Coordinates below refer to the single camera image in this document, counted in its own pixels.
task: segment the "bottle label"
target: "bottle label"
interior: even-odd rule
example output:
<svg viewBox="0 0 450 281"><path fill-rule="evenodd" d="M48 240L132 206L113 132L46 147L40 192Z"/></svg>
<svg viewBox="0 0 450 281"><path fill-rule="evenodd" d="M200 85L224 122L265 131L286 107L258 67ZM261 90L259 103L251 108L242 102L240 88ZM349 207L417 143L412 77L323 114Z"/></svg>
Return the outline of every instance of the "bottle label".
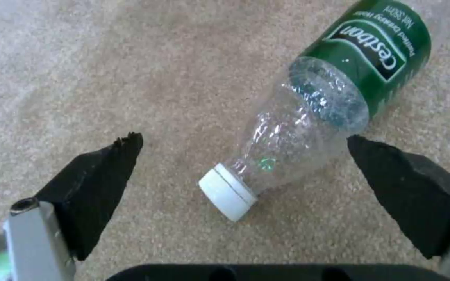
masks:
<svg viewBox="0 0 450 281"><path fill-rule="evenodd" d="M427 26L396 0L361 0L300 57L322 59L359 88L373 117L427 63Z"/></svg>

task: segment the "white bottle cap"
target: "white bottle cap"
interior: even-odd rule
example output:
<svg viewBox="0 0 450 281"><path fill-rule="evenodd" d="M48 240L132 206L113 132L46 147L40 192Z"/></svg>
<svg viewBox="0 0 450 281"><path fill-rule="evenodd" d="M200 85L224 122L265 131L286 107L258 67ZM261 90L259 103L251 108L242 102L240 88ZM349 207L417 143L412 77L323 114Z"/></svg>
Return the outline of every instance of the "white bottle cap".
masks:
<svg viewBox="0 0 450 281"><path fill-rule="evenodd" d="M221 163L200 179L199 186L218 210L233 222L237 222L257 201L243 181Z"/></svg>

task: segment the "clear plastic bottle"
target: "clear plastic bottle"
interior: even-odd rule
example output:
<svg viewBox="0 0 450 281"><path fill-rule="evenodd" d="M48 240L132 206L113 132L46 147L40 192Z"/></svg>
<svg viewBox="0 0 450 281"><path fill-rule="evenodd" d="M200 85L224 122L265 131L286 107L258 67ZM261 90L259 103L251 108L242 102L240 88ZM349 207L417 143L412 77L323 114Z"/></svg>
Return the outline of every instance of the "clear plastic bottle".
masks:
<svg viewBox="0 0 450 281"><path fill-rule="evenodd" d="M407 6L361 0L274 80L234 155L199 182L230 220L239 220L265 189L296 180L336 157L347 137L361 133L424 67L430 50L446 40L450 22L442 14L450 13L450 0L402 3ZM429 32L434 43L425 35ZM426 39L414 41L421 36ZM370 84L374 77L376 84ZM381 96L374 96L375 90Z"/></svg>

